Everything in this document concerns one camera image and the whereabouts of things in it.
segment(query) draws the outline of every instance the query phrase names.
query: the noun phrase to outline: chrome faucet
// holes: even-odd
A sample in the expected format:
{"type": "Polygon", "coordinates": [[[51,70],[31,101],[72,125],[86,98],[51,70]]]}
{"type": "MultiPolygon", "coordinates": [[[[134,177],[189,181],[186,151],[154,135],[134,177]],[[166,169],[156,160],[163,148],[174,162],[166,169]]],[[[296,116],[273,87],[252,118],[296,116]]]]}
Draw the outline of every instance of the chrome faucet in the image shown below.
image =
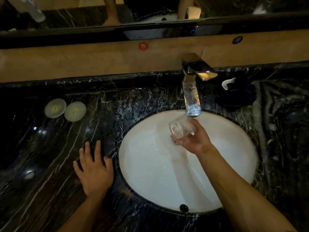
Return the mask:
{"type": "Polygon", "coordinates": [[[215,78],[218,73],[195,53],[187,54],[182,57],[182,68],[184,73],[182,89],[186,105],[186,115],[189,117],[197,117],[202,111],[196,87],[196,75],[203,81],[207,81],[215,78]]]}

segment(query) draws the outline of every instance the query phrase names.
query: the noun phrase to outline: white ceramic sink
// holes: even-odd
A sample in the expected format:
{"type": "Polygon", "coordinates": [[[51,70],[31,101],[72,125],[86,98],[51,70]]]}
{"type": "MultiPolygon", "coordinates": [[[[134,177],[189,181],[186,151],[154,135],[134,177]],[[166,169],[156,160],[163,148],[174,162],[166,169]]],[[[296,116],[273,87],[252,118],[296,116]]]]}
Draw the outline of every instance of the white ceramic sink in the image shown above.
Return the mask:
{"type": "MultiPolygon", "coordinates": [[[[140,196],[166,209],[206,212],[222,204],[197,157],[170,138],[168,123],[184,111],[157,113],[134,126],[119,149],[121,173],[140,196]]],[[[247,134],[233,122],[202,112],[197,120],[230,166],[247,182],[253,181],[257,154],[247,134]]]]}

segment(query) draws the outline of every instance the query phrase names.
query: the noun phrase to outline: sink drain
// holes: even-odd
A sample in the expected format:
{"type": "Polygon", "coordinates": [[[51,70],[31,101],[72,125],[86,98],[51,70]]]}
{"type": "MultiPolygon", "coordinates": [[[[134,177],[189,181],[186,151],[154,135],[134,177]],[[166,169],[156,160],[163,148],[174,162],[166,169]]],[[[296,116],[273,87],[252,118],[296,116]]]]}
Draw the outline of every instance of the sink drain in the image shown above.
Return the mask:
{"type": "Polygon", "coordinates": [[[180,211],[182,211],[183,213],[187,213],[189,211],[188,206],[185,204],[181,204],[179,208],[180,208],[180,211]]]}

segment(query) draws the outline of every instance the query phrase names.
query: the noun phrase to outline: clear glass cup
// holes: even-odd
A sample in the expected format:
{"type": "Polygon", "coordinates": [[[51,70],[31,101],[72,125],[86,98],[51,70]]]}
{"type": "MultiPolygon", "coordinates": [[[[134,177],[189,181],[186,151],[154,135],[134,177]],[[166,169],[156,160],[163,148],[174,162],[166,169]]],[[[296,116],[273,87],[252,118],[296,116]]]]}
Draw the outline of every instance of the clear glass cup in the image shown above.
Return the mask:
{"type": "Polygon", "coordinates": [[[190,122],[191,119],[192,118],[183,115],[169,122],[168,125],[171,134],[173,134],[177,139],[181,139],[188,134],[194,133],[195,126],[190,122]]]}

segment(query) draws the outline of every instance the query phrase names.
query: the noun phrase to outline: mirror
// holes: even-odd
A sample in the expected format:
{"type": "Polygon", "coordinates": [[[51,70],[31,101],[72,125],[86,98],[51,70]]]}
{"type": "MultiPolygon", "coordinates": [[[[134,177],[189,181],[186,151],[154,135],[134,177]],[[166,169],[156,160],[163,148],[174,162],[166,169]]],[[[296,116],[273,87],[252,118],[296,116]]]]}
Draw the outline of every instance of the mirror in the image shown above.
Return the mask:
{"type": "Polygon", "coordinates": [[[309,9],[309,0],[0,0],[0,31],[175,22],[309,9]]]}

